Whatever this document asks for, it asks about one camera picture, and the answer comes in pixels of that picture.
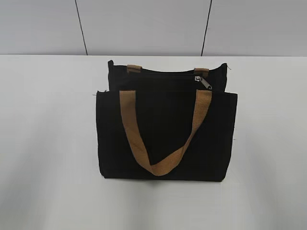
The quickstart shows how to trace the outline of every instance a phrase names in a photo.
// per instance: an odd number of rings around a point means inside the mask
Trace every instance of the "black tote bag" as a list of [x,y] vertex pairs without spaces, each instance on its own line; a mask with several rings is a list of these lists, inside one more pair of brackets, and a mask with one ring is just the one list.
[[101,174],[222,181],[231,157],[236,103],[234,93],[193,88],[97,92]]
[[114,65],[114,62],[110,60],[108,69],[110,91],[185,91],[188,89],[206,90],[209,88],[215,92],[224,92],[227,83],[226,63],[212,70],[195,68],[183,72],[159,72],[136,65]]

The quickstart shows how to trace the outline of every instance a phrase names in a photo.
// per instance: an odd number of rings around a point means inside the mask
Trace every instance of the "bag handle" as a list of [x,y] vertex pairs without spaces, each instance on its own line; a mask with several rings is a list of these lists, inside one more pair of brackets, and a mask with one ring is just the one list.
[[130,72],[140,73],[141,69],[142,69],[142,66],[127,65],[127,73],[130,73]]
[[[127,65],[127,73],[130,73],[130,72],[140,73],[141,70],[142,70],[142,66]],[[209,69],[206,69],[206,68],[195,68],[194,69],[194,75],[196,76],[207,78],[208,74],[209,74]]]
[[119,91],[120,113],[125,128],[126,136],[130,144],[132,154],[137,163],[153,175],[162,176],[168,174],[179,165],[194,134],[201,126],[211,103],[212,92],[196,90],[192,130],[184,146],[177,149],[157,164],[150,165],[148,153],[137,124],[135,91]]

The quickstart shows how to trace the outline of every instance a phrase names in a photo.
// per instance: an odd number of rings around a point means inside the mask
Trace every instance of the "metal zipper pull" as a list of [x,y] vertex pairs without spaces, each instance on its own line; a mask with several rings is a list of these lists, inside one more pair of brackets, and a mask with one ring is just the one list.
[[202,77],[195,76],[195,81],[200,81],[208,90],[212,90],[212,86]]

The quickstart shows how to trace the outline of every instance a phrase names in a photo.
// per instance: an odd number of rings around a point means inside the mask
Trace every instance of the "gray wall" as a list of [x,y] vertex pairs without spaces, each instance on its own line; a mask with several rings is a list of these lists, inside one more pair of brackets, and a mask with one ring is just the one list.
[[[2,0],[0,54],[201,55],[210,0],[76,3]],[[213,0],[203,55],[307,56],[306,9],[304,0]]]

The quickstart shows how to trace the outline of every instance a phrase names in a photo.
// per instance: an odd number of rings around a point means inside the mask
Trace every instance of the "table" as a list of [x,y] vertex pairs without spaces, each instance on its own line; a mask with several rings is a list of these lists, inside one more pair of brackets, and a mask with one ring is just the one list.
[[[95,93],[108,89],[110,59],[160,71],[228,63],[238,106],[224,181],[101,176]],[[306,66],[307,57],[0,56],[0,229],[306,229]]]

